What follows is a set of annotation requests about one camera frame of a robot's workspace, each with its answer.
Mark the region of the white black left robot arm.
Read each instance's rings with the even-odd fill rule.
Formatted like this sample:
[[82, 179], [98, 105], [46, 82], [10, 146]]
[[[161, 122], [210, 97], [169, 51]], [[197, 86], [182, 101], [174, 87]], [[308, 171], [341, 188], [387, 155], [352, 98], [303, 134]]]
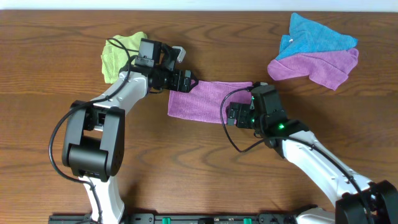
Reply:
[[128, 112], [150, 89], [156, 93], [188, 93], [198, 83], [189, 70], [125, 65], [118, 80], [102, 95], [71, 105], [62, 163], [83, 183], [92, 207], [92, 222], [119, 223], [123, 217], [125, 205], [116, 175], [124, 157]]

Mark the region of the purple microfiber cloth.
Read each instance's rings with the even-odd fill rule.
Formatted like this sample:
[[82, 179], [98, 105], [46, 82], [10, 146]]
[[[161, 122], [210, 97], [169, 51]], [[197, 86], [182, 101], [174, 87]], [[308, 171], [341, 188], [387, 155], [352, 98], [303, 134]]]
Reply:
[[251, 94], [239, 91], [224, 97], [234, 90], [251, 86], [251, 82], [206, 82], [200, 81], [190, 92], [171, 91], [167, 114], [174, 118], [220, 124], [226, 121], [225, 110], [231, 103], [249, 104]]

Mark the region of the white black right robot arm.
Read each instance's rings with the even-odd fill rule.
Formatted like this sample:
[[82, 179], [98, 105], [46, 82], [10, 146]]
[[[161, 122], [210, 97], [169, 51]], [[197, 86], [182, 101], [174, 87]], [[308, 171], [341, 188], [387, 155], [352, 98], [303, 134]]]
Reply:
[[230, 103], [220, 117], [223, 126], [253, 129], [267, 147], [309, 176], [335, 208], [334, 213], [309, 208], [295, 216], [296, 223], [397, 223], [397, 189], [349, 168], [306, 125], [288, 119], [280, 106], [267, 110]]

